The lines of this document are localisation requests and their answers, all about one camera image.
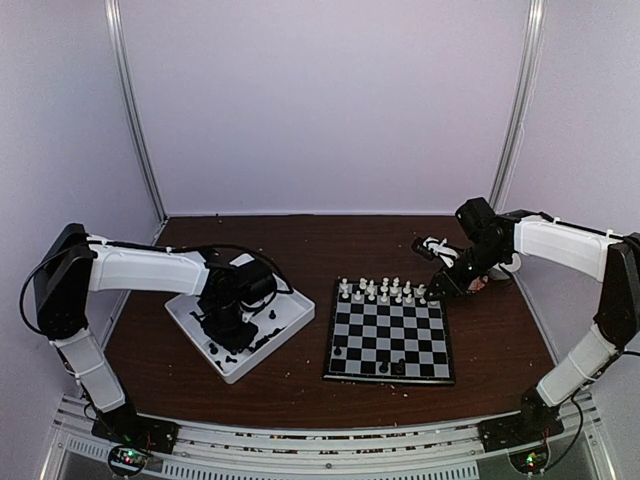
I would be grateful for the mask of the black chess piece king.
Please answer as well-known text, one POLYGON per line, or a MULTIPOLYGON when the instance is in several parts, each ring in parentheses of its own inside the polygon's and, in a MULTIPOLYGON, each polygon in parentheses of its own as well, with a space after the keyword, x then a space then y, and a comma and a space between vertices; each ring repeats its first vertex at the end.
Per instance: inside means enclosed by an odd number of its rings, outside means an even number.
POLYGON ((400 377, 406 375, 406 361, 404 358, 401 358, 396 363, 392 364, 392 373, 400 377))

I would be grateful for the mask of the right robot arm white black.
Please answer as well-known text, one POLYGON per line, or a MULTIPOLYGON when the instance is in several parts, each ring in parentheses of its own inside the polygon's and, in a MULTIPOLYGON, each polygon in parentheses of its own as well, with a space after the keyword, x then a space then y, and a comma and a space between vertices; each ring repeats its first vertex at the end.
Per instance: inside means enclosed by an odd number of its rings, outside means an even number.
POLYGON ((526 209, 498 213, 482 197, 454 214, 467 245, 434 236, 412 248, 441 265, 428 282, 428 299, 454 299, 479 290, 491 271, 525 264, 518 282, 547 332, 569 315, 579 332, 565 337, 556 365, 524 393, 512 430, 535 440, 551 411, 606 369, 639 334, 639 235, 598 230, 526 209))

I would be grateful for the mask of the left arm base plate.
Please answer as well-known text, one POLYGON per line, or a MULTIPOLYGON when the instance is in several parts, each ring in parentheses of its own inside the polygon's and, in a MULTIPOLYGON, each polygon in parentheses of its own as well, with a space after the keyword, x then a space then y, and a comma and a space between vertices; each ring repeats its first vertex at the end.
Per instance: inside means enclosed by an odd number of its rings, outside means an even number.
POLYGON ((138 450, 171 454, 178 438, 179 425, 134 414, 100 413, 91 434, 138 450))

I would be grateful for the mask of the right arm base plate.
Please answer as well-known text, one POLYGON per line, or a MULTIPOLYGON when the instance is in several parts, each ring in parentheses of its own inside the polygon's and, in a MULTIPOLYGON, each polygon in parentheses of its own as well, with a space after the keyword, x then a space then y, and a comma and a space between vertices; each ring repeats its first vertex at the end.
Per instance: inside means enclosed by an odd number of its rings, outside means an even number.
POLYGON ((539 442, 545 435, 555 436, 564 432, 561 420, 555 419, 537 425, 527 423, 520 414, 483 420, 477 428, 486 453, 539 442))

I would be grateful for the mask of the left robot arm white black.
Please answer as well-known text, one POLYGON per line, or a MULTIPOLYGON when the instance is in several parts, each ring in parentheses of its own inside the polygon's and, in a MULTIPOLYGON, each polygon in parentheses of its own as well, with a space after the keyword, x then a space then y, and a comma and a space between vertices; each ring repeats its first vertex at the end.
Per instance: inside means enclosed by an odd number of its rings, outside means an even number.
POLYGON ((276 297, 283 274, 266 255, 234 266, 219 258, 223 244, 157 247, 92 236, 83 225, 64 227, 21 290, 34 294, 36 320, 27 327, 46 337, 68 362, 99 421, 123 444, 137 442, 144 424, 89 329, 89 293, 106 290, 172 292, 194 296, 207 337, 233 353, 246 349, 258 328, 243 319, 276 297))

